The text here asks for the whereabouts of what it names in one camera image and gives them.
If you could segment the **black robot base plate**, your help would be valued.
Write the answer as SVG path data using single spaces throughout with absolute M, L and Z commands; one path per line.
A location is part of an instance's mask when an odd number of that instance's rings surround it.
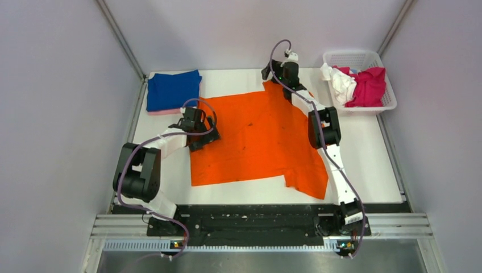
M 359 235 L 361 224 L 341 231 L 334 205 L 180 205 L 176 223 L 148 220 L 139 209 L 114 205 L 112 214 L 139 214 L 149 237 L 183 237 L 188 246 L 320 246 L 324 236 Z

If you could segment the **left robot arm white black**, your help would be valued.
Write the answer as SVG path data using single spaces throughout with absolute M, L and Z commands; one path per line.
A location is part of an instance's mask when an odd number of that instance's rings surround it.
M 161 228 L 169 235 L 185 226 L 175 215 L 177 205 L 160 189 L 161 162 L 177 150 L 188 148 L 195 152 L 221 137 L 215 111 L 208 115 L 197 107 L 182 107 L 181 114 L 161 134 L 140 144 L 124 144 L 113 178 L 118 203 L 160 220 Z

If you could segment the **orange t shirt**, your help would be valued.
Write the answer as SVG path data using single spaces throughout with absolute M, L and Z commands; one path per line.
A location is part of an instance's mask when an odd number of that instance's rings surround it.
M 190 154 L 191 184 L 203 186 L 283 176 L 285 185 L 324 199 L 325 164 L 308 137 L 308 118 L 265 82 L 258 92 L 207 98 L 220 139 Z

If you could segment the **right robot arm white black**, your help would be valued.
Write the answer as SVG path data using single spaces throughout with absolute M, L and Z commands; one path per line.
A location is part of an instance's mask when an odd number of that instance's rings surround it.
M 357 230 L 361 235 L 367 228 L 367 216 L 357 191 L 349 181 L 342 161 L 340 141 L 341 129 L 338 112 L 333 106 L 318 102 L 300 82 L 298 55 L 286 53 L 284 61 L 270 59 L 261 71 L 264 81 L 282 86 L 284 98 L 302 111 L 308 118 L 308 137 L 312 148 L 322 154 L 327 164 L 334 197 L 334 229 L 340 234 Z

